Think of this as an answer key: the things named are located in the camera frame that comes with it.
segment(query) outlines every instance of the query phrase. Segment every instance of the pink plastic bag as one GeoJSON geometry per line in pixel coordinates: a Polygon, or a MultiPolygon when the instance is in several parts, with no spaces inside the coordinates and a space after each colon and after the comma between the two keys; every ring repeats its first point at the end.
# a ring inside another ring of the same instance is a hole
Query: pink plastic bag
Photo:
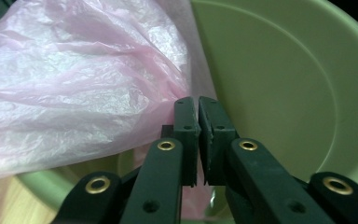
{"type": "Polygon", "coordinates": [[[191,15],[187,1],[17,1],[0,20],[0,177],[150,143],[175,100],[213,95],[206,63],[190,67],[192,18],[173,15],[181,35],[165,13],[178,4],[191,15]]]}

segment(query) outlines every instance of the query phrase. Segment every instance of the screw hole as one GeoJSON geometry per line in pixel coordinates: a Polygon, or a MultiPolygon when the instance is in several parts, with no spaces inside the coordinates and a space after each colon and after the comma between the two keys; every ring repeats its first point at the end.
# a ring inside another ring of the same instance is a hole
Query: screw hole
{"type": "Polygon", "coordinates": [[[106,191],[110,186],[110,180],[102,175],[92,178],[86,185],[86,192],[89,194],[98,194],[106,191]]]}
{"type": "Polygon", "coordinates": [[[161,150],[167,151],[173,149],[175,147],[175,143],[170,141],[160,142],[157,147],[161,150]]]}
{"type": "Polygon", "coordinates": [[[144,211],[146,213],[155,213],[159,210],[159,202],[155,200],[148,200],[144,203],[144,211]]]}
{"type": "Polygon", "coordinates": [[[290,210],[292,210],[292,212],[294,212],[294,213],[304,214],[306,212],[306,207],[304,206],[304,204],[299,203],[294,200],[291,200],[287,204],[287,207],[289,207],[290,210]]]}
{"type": "Polygon", "coordinates": [[[328,176],[324,178],[323,182],[325,187],[331,191],[334,191],[335,193],[341,195],[350,195],[353,193],[353,188],[341,179],[328,176]]]}
{"type": "Polygon", "coordinates": [[[240,142],[240,147],[245,149],[245,150],[256,150],[257,149],[257,144],[250,142],[250,141],[241,141],[240,142]]]}

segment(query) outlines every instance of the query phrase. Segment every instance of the metal grommet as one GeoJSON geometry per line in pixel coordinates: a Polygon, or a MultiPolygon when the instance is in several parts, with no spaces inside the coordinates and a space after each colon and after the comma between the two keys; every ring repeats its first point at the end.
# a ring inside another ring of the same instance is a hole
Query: metal grommet
{"type": "Polygon", "coordinates": [[[86,185],[86,192],[89,194],[98,194],[107,190],[110,186],[110,180],[102,175],[93,177],[86,185]]]}
{"type": "Polygon", "coordinates": [[[353,188],[349,184],[332,176],[324,178],[324,185],[331,191],[334,191],[338,194],[350,195],[353,193],[353,188]]]}
{"type": "Polygon", "coordinates": [[[253,151],[257,149],[257,144],[251,141],[240,141],[240,147],[245,150],[253,151]]]}
{"type": "Polygon", "coordinates": [[[171,141],[164,141],[158,143],[157,147],[161,150],[168,151],[175,147],[175,143],[171,141]]]}

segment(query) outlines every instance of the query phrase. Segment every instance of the green plastic bowl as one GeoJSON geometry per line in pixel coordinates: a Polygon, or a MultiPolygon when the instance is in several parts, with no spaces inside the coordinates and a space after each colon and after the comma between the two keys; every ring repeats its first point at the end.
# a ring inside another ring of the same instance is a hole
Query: green plastic bowl
{"type": "MultiPolygon", "coordinates": [[[[323,0],[192,5],[218,99],[240,135],[303,180],[332,171],[358,182],[358,23],[323,0]]],[[[131,169],[127,151],[19,179],[58,209],[79,177],[131,169]]],[[[223,198],[210,216],[229,216],[223,198]]]]}

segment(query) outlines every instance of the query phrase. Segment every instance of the wooden surface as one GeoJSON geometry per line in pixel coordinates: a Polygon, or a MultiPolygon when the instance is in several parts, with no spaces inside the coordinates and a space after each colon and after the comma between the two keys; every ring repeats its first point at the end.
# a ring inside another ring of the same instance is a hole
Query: wooden surface
{"type": "Polygon", "coordinates": [[[0,179],[0,224],[43,224],[54,217],[17,178],[0,179]]]}

